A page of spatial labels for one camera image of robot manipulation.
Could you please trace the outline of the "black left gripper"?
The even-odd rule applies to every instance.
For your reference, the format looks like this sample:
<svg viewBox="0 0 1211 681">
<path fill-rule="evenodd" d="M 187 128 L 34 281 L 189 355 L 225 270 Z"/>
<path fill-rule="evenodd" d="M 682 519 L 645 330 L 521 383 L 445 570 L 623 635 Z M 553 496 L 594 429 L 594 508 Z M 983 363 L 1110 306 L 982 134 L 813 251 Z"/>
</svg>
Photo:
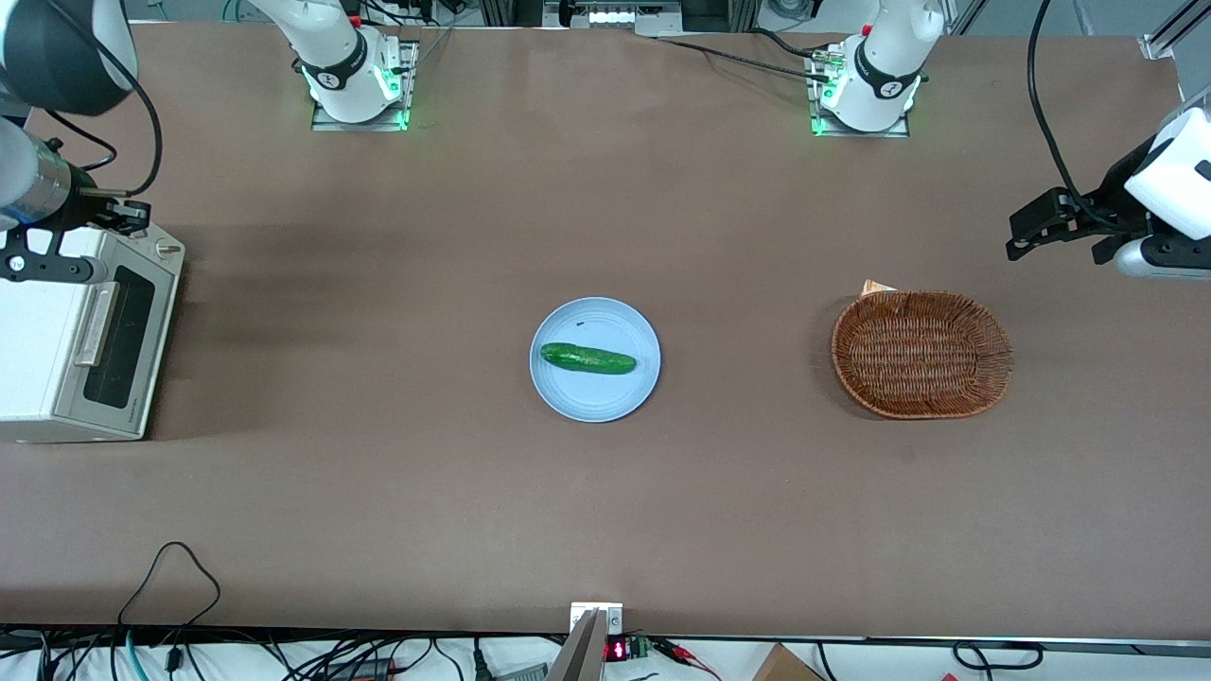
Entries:
<svg viewBox="0 0 1211 681">
<path fill-rule="evenodd" d="M 1153 219 L 1138 199 L 1126 190 L 1126 182 L 1150 154 L 1150 142 L 1133 147 L 1132 151 L 1112 164 L 1098 189 L 1084 195 L 1079 225 L 1100 241 L 1091 247 L 1098 267 L 1113 259 L 1123 267 L 1155 267 L 1154 248 L 1147 238 L 1153 236 Z M 1025 258 L 1033 250 L 1084 238 L 1077 218 L 1077 204 L 1064 188 L 1051 188 L 1010 217 L 1011 238 L 1005 244 L 1008 261 Z"/>
</svg>

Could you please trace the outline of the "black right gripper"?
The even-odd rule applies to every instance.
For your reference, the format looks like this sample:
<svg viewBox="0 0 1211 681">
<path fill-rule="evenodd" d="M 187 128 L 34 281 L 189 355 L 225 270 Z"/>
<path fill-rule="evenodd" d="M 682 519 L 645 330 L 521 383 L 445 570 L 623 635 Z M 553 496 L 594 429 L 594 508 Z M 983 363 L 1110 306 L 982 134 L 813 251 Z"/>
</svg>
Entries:
<svg viewBox="0 0 1211 681">
<path fill-rule="evenodd" d="M 84 189 L 96 188 L 94 178 L 61 156 L 62 141 L 47 141 L 48 158 L 54 164 L 51 178 L 52 204 L 56 211 L 47 216 L 48 230 L 67 231 L 78 229 L 94 218 L 101 206 L 99 198 L 86 198 Z M 117 236 L 138 238 L 147 231 L 150 221 L 150 205 L 140 201 L 124 200 L 117 204 L 117 216 L 96 216 L 94 227 L 116 233 Z"/>
</svg>

